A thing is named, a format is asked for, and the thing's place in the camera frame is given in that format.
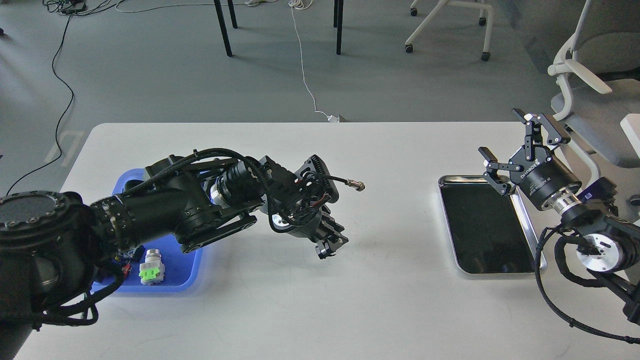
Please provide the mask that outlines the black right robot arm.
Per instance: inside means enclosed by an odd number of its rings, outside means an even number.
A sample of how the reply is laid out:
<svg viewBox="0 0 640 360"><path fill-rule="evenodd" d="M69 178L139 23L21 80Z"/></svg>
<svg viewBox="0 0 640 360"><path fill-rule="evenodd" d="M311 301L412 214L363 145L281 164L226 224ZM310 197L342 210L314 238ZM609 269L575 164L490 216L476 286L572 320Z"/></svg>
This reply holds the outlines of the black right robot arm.
<svg viewBox="0 0 640 360"><path fill-rule="evenodd" d="M560 224L545 228L534 250L534 276L547 306L567 324L597 337L638 344L632 336L616 335L585 325L560 310L547 296L539 267L544 246L552 235L558 271L569 281L585 288L608 289L622 300L622 312L633 324L639 323L639 285L618 275L639 262L639 228L618 216L614 206L615 185L606 180L604 198L578 198L582 182L558 159L555 150L570 143L569 133L553 116L512 110L525 126L523 145L508 162L499 162L487 148L478 148L485 159L483 178L502 196L521 193L539 211L553 209Z"/></svg>

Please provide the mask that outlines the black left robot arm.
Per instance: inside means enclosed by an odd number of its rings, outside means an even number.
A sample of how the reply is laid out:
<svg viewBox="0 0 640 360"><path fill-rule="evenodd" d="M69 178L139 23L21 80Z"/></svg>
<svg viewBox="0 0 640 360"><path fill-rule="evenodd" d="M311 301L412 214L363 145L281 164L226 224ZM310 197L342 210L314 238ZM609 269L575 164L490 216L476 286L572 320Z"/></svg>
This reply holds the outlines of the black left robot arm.
<svg viewBox="0 0 640 360"><path fill-rule="evenodd" d="M274 232L309 239L320 259L334 256L349 240L328 208L339 199L335 183L365 189L331 175L317 155L293 172L268 156L209 148L145 171L146 180L89 205L73 191L1 198L3 360L43 325L95 324L96 304L125 280L116 256L168 234L191 253L253 226L259 210Z"/></svg>

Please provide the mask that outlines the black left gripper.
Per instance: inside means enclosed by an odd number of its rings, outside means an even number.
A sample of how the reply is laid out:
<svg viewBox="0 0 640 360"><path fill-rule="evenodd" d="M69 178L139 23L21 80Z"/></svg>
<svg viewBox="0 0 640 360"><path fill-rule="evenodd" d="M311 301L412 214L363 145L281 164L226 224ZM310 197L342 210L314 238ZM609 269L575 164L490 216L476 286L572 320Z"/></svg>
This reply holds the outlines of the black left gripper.
<svg viewBox="0 0 640 360"><path fill-rule="evenodd" d="M330 210L323 205L311 221L301 227L292 227L287 234L293 237L306 238L315 244L319 259L324 260L336 255L336 251L349 242L343 235L345 227L337 223Z"/></svg>

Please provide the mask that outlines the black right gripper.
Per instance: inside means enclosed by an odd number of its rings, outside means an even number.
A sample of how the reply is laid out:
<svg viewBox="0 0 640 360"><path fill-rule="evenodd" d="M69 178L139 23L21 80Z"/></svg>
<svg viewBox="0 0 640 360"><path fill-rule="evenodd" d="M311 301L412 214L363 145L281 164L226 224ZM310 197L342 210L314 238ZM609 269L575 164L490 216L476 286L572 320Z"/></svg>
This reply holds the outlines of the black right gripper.
<svg viewBox="0 0 640 360"><path fill-rule="evenodd" d="M486 170L482 177L501 196L514 193L514 183L522 194L539 211L548 210L544 205L547 200L560 189L568 188L572 192L582 187L582 182L561 162L546 146L560 146L570 142L570 135L553 117L526 113L522 109L513 108L512 114L525 125L523 149L519 149L510 158L509 163L498 162L493 152L486 146L480 146L478 152L486 160ZM502 178L498 171L510 172L509 178Z"/></svg>

